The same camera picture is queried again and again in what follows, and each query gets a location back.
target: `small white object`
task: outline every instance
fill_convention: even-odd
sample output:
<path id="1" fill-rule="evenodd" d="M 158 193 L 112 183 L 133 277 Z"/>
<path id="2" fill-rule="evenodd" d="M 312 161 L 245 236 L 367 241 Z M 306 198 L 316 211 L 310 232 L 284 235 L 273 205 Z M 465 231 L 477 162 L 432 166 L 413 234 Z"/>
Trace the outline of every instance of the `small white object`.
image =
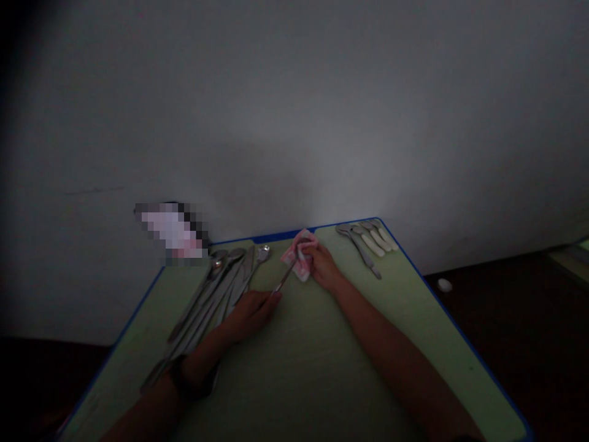
<path id="1" fill-rule="evenodd" d="M 390 252 L 391 250 L 393 250 L 387 242 L 383 241 L 380 235 L 376 232 L 376 229 L 371 229 L 370 234 L 372 235 L 372 237 L 381 249 L 385 249 L 386 252 Z"/>
<path id="2" fill-rule="evenodd" d="M 437 280 L 437 287 L 444 293 L 449 293 L 452 291 L 452 283 L 444 278 Z"/>
<path id="3" fill-rule="evenodd" d="M 390 235 L 388 235 L 385 230 L 382 227 L 379 227 L 379 233 L 382 236 L 382 239 L 384 239 L 393 250 L 399 250 L 399 246 L 397 246 L 397 243 L 393 240 L 393 238 L 391 238 Z"/>
<path id="4" fill-rule="evenodd" d="M 368 248 L 370 248 L 379 257 L 382 258 L 385 255 L 385 251 L 383 249 L 381 249 L 379 246 L 377 246 L 376 244 L 374 244 L 374 241 L 371 240 L 369 236 L 367 236 L 366 234 L 363 233 L 362 239 L 364 240 L 364 242 L 366 243 Z"/>

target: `metal utensil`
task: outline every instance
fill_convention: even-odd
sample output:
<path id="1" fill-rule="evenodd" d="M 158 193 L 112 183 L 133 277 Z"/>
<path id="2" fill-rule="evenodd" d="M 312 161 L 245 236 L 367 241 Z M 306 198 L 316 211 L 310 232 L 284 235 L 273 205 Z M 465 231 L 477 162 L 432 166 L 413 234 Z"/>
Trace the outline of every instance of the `metal utensil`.
<path id="1" fill-rule="evenodd" d="M 394 241 L 393 238 L 391 238 L 390 235 L 387 234 L 384 227 L 380 225 L 378 220 L 372 219 L 369 222 L 370 222 L 370 224 L 372 224 L 373 226 L 375 226 L 379 230 L 379 233 L 382 236 L 382 239 L 384 239 L 387 242 L 387 244 L 389 244 L 391 246 L 391 248 L 393 250 L 399 250 L 399 246 L 397 245 L 397 243 Z"/>
<path id="2" fill-rule="evenodd" d="M 247 286 L 249 283 L 249 275 L 253 271 L 253 263 L 254 263 L 254 255 L 255 255 L 256 248 L 255 246 L 250 247 L 247 249 L 247 253 L 244 258 L 244 264 L 239 269 L 239 272 L 235 278 L 233 289 L 229 296 L 227 297 L 226 302 L 223 305 L 223 315 L 217 319 L 217 325 L 221 324 L 224 319 L 227 317 L 229 306 L 232 306 L 233 303 L 231 300 L 236 300 L 241 296 L 242 293 L 247 291 Z"/>
<path id="3" fill-rule="evenodd" d="M 199 303 L 199 307 L 202 307 L 202 305 L 205 304 L 209 300 L 209 298 L 212 296 L 215 289 L 217 288 L 219 281 L 223 279 L 223 276 L 226 274 L 227 269 L 231 267 L 231 264 L 233 262 L 235 262 L 236 260 L 241 259 L 244 256 L 244 254 L 245 254 L 244 249 L 234 249 L 229 253 L 229 255 L 227 256 L 227 262 L 226 262 L 225 266 L 223 267 L 223 270 L 221 271 L 221 276 L 218 277 L 215 280 L 215 282 L 209 286 L 209 288 L 206 292 L 207 299 L 204 300 L 202 302 L 202 304 Z M 200 319 L 200 316 L 201 316 L 200 312 L 199 312 L 199 314 L 196 314 L 196 315 L 193 314 L 188 326 L 184 327 L 183 332 L 180 333 L 178 335 L 178 337 L 176 337 L 175 341 L 172 344 L 168 345 L 168 348 L 166 349 L 166 353 L 164 354 L 164 357 L 152 368 L 151 372 L 147 375 L 145 381 L 141 385 L 141 389 L 140 389 L 141 393 L 145 393 L 145 391 L 147 391 L 147 389 L 151 388 L 157 382 L 157 380 L 160 378 L 163 371 L 166 369 L 172 355 L 174 355 L 174 353 L 177 351 L 178 347 L 180 346 L 180 343 L 184 340 L 184 337 L 186 337 L 187 331 L 190 330 L 191 328 L 193 328 L 193 325 L 195 324 L 197 319 Z"/>
<path id="4" fill-rule="evenodd" d="M 378 232 L 376 231 L 376 229 L 374 228 L 374 226 L 372 224 L 370 224 L 368 221 L 360 221 L 360 225 L 370 232 L 370 235 L 372 235 L 372 237 L 374 238 L 376 243 L 381 248 L 385 249 L 386 252 L 390 252 L 391 250 L 393 250 L 393 248 L 390 246 L 390 244 L 388 242 L 385 242 L 380 237 L 380 235 L 378 234 Z"/>
<path id="5" fill-rule="evenodd" d="M 362 230 L 360 227 L 352 225 L 352 231 L 357 235 L 360 235 L 362 241 L 366 243 L 368 248 L 371 249 L 374 253 L 376 253 L 379 257 L 382 258 L 385 255 L 385 251 L 381 249 L 379 246 L 377 246 L 376 243 L 373 240 L 371 240 L 370 237 L 366 233 L 364 233 L 364 230 Z"/>
<path id="6" fill-rule="evenodd" d="M 311 240 L 309 238 L 301 238 L 300 241 L 297 243 L 301 244 L 303 242 L 311 242 Z M 272 296 L 275 293 L 278 293 L 280 291 L 280 289 L 282 288 L 282 286 L 284 285 L 284 283 L 287 281 L 288 277 L 290 276 L 293 268 L 295 268 L 295 264 L 299 261 L 299 254 L 295 253 L 295 260 L 293 261 L 293 263 L 288 266 L 288 270 L 287 272 L 284 274 L 284 276 L 282 277 L 282 279 L 280 280 L 279 284 L 276 286 L 276 288 L 272 291 L 272 293 L 270 293 L 270 296 Z"/>
<path id="7" fill-rule="evenodd" d="M 218 327 L 219 325 L 221 325 L 221 323 L 227 317 L 227 310 L 229 307 L 229 302 L 232 299 L 235 299 L 236 297 L 241 295 L 240 290 L 241 290 L 241 292 L 247 291 L 247 284 L 244 287 L 244 282 L 245 281 L 249 282 L 249 280 L 248 280 L 248 277 L 246 277 L 245 275 L 246 274 L 249 275 L 250 272 L 253 270 L 253 256 L 254 256 L 254 254 L 255 254 L 255 246 L 252 246 L 249 249 L 247 249 L 247 253 L 245 254 L 244 261 L 242 262 L 241 266 L 239 267 L 239 271 L 237 272 L 237 276 L 235 277 L 235 280 L 233 280 L 233 287 L 230 290 L 230 292 L 227 295 L 225 295 L 225 297 L 223 298 L 223 302 L 219 307 L 219 312 L 217 314 L 217 322 L 215 324 L 215 327 Z M 219 360 L 219 362 L 217 362 L 217 364 L 213 368 L 215 374 L 213 377 L 212 384 L 210 385 L 210 388 L 209 388 L 209 394 L 212 393 L 217 386 L 217 379 L 219 377 L 220 363 L 221 363 L 221 361 Z"/>
<path id="8" fill-rule="evenodd" d="M 196 301 L 202 294 L 204 287 L 206 287 L 207 284 L 209 284 L 211 281 L 214 281 L 217 278 L 217 276 L 219 276 L 219 274 L 221 273 L 221 269 L 223 268 L 223 259 L 226 256 L 227 250 L 217 250 L 209 257 L 209 268 L 207 270 L 207 273 L 203 278 L 202 282 L 200 283 L 200 285 L 198 286 L 198 288 L 196 289 L 196 291 L 194 292 L 192 299 L 184 309 L 182 316 L 180 316 L 180 319 L 178 320 L 178 322 L 176 322 L 176 325 L 174 326 L 170 335 L 168 336 L 167 341 L 169 343 L 173 342 L 173 340 L 176 339 L 176 336 L 178 336 L 178 333 L 180 333 L 182 327 L 184 327 L 184 325 L 186 324 L 186 320 L 192 313 Z"/>
<path id="9" fill-rule="evenodd" d="M 266 262 L 268 260 L 271 253 L 272 253 L 272 250 L 270 250 L 270 246 L 267 244 L 264 246 L 261 246 L 258 249 L 258 256 L 256 258 L 256 266 L 253 268 L 252 272 L 249 274 L 247 279 L 244 281 L 244 283 L 242 285 L 243 288 L 240 288 L 240 290 L 238 290 L 239 294 L 235 296 L 236 299 L 231 300 L 229 302 L 229 308 L 230 308 L 229 313 L 231 313 L 231 311 L 233 311 L 235 304 L 237 304 L 239 302 L 239 300 L 241 299 L 241 295 L 244 294 L 244 290 L 247 287 L 247 285 L 250 283 L 250 280 L 252 279 L 253 274 L 256 273 L 256 270 L 258 269 L 258 267 L 260 267 L 260 264 L 262 264 L 263 262 Z"/>
<path id="10" fill-rule="evenodd" d="M 245 255 L 245 249 L 233 249 L 229 255 L 227 255 L 227 263 L 225 267 L 223 267 L 223 271 L 221 272 L 221 277 L 217 278 L 209 288 L 206 290 L 203 296 L 200 297 L 198 303 L 194 309 L 194 311 L 199 312 L 199 310 L 204 306 L 204 304 L 212 297 L 213 293 L 217 289 L 217 286 L 221 283 L 229 269 L 233 266 L 233 263 L 237 260 L 240 260 Z"/>
<path id="11" fill-rule="evenodd" d="M 366 264 L 366 266 L 370 270 L 372 270 L 372 273 L 374 273 L 374 276 L 376 276 L 377 279 L 382 279 L 382 275 L 380 274 L 379 270 L 374 265 L 374 262 L 372 262 L 372 260 L 370 259 L 370 256 L 368 256 L 368 254 L 364 251 L 364 249 L 362 249 L 362 246 L 356 240 L 356 238 L 354 238 L 352 236 L 352 233 L 351 233 L 352 226 L 349 224 L 340 224 L 340 225 L 336 226 L 336 231 L 342 235 L 347 236 L 348 238 L 350 238 L 352 240 L 352 242 L 354 243 L 354 246 L 356 246 L 356 248 L 358 249 L 360 256 L 362 256 L 362 259 L 364 260 L 364 264 Z"/>
<path id="12" fill-rule="evenodd" d="M 196 348 L 199 344 L 204 332 L 206 332 L 207 327 L 209 326 L 210 320 L 213 318 L 215 311 L 223 302 L 229 298 L 231 291 L 233 289 L 233 284 L 235 278 L 239 272 L 239 269 L 242 268 L 243 261 L 239 264 L 235 264 L 231 271 L 225 276 L 223 282 L 219 285 L 218 289 L 215 291 L 215 294 L 211 297 L 210 301 L 203 307 L 199 317 L 194 322 L 192 337 L 188 340 L 188 344 L 182 350 L 182 353 L 190 353 L 192 350 Z"/>

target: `cleaning rag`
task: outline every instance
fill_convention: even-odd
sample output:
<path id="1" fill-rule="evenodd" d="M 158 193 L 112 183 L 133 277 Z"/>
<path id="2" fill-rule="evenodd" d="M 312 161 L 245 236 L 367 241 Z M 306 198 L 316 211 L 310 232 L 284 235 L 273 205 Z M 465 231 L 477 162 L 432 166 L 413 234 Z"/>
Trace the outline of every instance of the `cleaning rag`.
<path id="1" fill-rule="evenodd" d="M 309 241 L 301 242 L 303 238 L 306 238 Z M 282 255 L 280 261 L 290 266 L 298 257 L 298 261 L 293 267 L 293 272 L 301 281 L 305 282 L 308 280 L 309 275 L 311 274 L 313 257 L 311 255 L 305 255 L 302 250 L 306 247 L 317 247 L 318 244 L 319 240 L 317 237 L 315 237 L 315 235 L 313 235 L 309 230 L 303 229 L 294 237 L 292 245 L 288 248 L 284 255 Z"/>

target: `forearm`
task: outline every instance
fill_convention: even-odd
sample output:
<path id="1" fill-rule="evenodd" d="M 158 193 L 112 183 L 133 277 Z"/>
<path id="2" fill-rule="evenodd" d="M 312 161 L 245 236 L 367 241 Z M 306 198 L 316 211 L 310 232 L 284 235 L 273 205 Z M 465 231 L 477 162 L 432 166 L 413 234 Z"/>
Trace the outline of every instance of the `forearm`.
<path id="1" fill-rule="evenodd" d="M 463 434 L 483 439 L 428 359 L 348 280 L 338 281 L 332 295 L 376 370 L 430 440 Z"/>
<path id="2" fill-rule="evenodd" d="M 222 326 L 209 333 L 183 361 L 181 370 L 193 385 L 200 386 L 217 361 L 231 345 Z M 161 441 L 166 439 L 188 409 L 165 374 L 157 384 L 129 409 L 102 437 L 103 441 Z"/>

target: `table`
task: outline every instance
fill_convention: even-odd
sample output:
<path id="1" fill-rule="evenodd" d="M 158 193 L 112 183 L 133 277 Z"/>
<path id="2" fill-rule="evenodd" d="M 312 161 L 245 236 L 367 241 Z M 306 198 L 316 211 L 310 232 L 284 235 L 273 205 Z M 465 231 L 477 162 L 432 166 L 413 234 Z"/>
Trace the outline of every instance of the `table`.
<path id="1" fill-rule="evenodd" d="M 371 255 L 383 275 L 378 281 L 333 225 L 310 230 L 366 298 L 427 356 L 488 441 L 533 440 L 523 416 L 402 247 L 383 258 Z M 250 288 L 271 290 L 284 272 L 279 258 L 296 233 L 213 249 L 269 244 L 272 258 L 260 266 Z M 161 269 L 58 440 L 97 440 L 139 399 L 142 381 L 161 358 L 166 337 L 204 272 L 203 267 Z M 172 439 L 424 440 L 329 294 L 312 279 L 302 283 L 295 277 L 282 292 L 273 321 L 224 357 L 216 391 L 195 404 Z"/>

